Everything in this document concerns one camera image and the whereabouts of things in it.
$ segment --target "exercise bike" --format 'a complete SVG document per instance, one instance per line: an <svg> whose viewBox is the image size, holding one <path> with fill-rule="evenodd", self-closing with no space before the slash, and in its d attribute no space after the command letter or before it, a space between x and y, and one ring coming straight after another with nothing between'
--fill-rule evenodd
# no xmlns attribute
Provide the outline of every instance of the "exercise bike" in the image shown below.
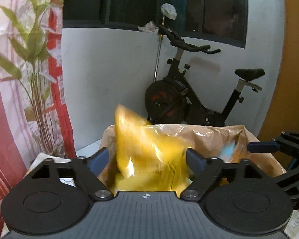
<svg viewBox="0 0 299 239"><path fill-rule="evenodd" d="M171 65L167 76L163 80L153 82L146 90L145 107L148 120L152 124L180 124L185 121L187 124L193 125L225 126L225 120L236 102L242 103L244 100L240 95L245 85L251 87L254 92L262 91L262 87L251 83L251 81L264 76L264 69L236 69L235 74L241 79L223 111L216 112L205 108L185 78L185 73L190 69L190 65L185 64L183 72L179 70L178 66L184 50L206 54L216 54L221 50L211 51L209 45L198 47L188 44L166 26L159 26L159 34L167 36L171 41L170 44L177 47L177 53L174 59L167 61Z"/></svg>

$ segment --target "shiny yellow packaging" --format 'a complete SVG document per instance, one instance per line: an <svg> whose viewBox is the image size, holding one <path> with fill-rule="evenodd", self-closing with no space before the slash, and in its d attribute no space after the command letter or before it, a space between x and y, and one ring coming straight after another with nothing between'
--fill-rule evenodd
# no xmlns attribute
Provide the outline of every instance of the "shiny yellow packaging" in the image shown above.
<svg viewBox="0 0 299 239"><path fill-rule="evenodd" d="M118 191L176 191L187 187L187 143L148 125L119 105L115 112Z"/></svg>

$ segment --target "wall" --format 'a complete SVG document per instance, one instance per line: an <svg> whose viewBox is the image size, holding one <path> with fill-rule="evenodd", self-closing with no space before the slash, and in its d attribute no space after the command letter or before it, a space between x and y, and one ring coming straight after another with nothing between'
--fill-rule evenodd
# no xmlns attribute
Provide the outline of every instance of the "wall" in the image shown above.
<svg viewBox="0 0 299 239"><path fill-rule="evenodd" d="M279 78L259 139L269 140L284 131L299 132L299 0L285 0L286 33ZM290 158L275 157L286 166Z"/></svg>
<svg viewBox="0 0 299 239"><path fill-rule="evenodd" d="M226 124L245 124L258 134L275 88L284 36L284 0L249 0L246 48L186 38L196 45L221 48L216 55L184 52L182 62L191 64L187 79L203 104L221 111L235 88L236 68L264 68L266 75L255 83L264 88L243 90L245 101L237 104ZM76 149L99 138L114 123L114 110L122 103L146 115L144 93L151 83L157 36L115 29L64 29L62 64L64 93ZM168 72L166 60L176 48L165 38L158 78Z"/></svg>

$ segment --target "orange wall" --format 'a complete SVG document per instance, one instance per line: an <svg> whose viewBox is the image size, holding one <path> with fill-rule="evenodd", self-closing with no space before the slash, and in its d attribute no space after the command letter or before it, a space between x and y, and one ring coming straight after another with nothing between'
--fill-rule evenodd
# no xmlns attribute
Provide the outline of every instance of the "orange wall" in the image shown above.
<svg viewBox="0 0 299 239"><path fill-rule="evenodd" d="M285 40L280 73L273 98L258 135L268 140L280 131L299 131L299 0L285 0ZM277 153L275 157L287 165L290 158Z"/></svg>

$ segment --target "metal screw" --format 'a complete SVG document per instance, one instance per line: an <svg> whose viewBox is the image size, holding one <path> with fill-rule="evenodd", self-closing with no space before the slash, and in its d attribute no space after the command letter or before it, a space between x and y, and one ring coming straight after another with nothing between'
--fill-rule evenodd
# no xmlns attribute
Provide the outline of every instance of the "metal screw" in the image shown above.
<svg viewBox="0 0 299 239"><path fill-rule="evenodd" d="M95 196L97 196L98 198L101 198L101 199L105 199L105 198L108 198L109 196L111 196L111 192L108 190L99 190L95 193Z"/></svg>
<svg viewBox="0 0 299 239"><path fill-rule="evenodd" d="M183 196L186 198L196 198L198 197L199 193L195 190L187 190L183 192Z"/></svg>

